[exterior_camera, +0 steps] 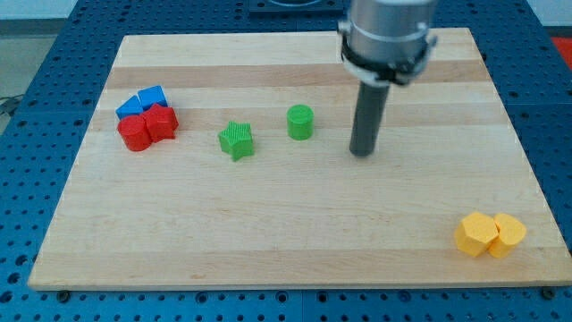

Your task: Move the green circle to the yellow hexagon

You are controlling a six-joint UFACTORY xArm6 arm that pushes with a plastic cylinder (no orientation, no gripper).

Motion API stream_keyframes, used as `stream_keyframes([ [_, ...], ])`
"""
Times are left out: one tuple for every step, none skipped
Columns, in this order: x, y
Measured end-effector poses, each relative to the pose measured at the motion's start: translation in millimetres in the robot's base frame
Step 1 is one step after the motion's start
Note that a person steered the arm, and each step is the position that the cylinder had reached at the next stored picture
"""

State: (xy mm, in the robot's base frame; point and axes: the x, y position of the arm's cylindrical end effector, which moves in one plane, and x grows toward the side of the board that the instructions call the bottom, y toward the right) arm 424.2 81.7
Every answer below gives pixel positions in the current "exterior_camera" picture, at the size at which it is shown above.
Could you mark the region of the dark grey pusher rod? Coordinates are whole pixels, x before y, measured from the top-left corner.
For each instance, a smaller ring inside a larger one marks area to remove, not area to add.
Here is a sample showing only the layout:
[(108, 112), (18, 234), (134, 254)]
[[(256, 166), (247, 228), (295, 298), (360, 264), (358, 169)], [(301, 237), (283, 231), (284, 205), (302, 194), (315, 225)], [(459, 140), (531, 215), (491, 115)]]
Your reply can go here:
[(389, 88), (360, 83), (349, 144), (349, 151), (356, 157), (368, 157), (374, 152)]

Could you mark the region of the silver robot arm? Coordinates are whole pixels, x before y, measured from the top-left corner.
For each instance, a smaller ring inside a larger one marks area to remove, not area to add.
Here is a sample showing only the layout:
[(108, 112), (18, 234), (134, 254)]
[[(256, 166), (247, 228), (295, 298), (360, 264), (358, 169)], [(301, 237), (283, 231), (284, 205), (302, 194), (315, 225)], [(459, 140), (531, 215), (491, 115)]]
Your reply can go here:
[(339, 22), (341, 60), (359, 80), (349, 151), (375, 149), (391, 85), (407, 86), (428, 64), (437, 0), (355, 0)]

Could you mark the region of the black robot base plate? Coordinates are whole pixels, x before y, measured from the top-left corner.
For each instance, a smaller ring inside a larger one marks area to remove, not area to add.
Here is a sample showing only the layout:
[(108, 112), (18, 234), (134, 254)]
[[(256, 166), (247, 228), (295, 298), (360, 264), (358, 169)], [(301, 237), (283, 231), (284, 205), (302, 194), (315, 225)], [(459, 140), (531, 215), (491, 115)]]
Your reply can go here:
[(250, 14), (342, 13), (341, 0), (248, 0)]

